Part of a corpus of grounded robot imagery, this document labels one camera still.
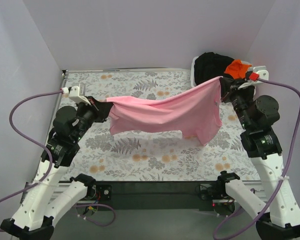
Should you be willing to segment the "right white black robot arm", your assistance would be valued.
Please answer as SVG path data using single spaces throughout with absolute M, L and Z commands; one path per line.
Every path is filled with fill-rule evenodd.
M 244 129 L 241 143 L 260 177 L 267 202 L 260 200 L 235 173 L 222 171 L 217 178 L 217 195 L 237 201 L 252 222 L 231 240 L 252 226 L 262 240 L 292 240 L 300 237 L 300 207 L 291 189 L 287 171 L 300 124 L 300 103 L 287 161 L 272 126 L 280 119 L 279 103 L 269 95 L 254 98 L 255 87 L 245 86 L 245 79 L 221 77 L 221 100 L 231 103 Z

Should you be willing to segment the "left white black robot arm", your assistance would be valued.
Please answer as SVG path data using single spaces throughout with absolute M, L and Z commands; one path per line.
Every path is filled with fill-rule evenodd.
M 15 214 L 4 219 L 0 229 L 20 240 L 49 240 L 60 219 L 81 199 L 96 196 L 96 180 L 81 173 L 70 179 L 70 186 L 56 199 L 52 195 L 80 150 L 79 141 L 94 123 L 107 120 L 113 103 L 89 96 L 76 107 L 56 111 L 48 140 L 40 157 L 33 187 Z

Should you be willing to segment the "pink t-shirt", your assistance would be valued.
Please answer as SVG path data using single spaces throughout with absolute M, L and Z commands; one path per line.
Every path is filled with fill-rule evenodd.
M 204 146 L 222 126 L 219 77 L 163 100 L 116 96 L 106 101 L 113 104 L 109 112 L 112 135 L 127 131 L 181 131 L 183 137 L 197 137 Z

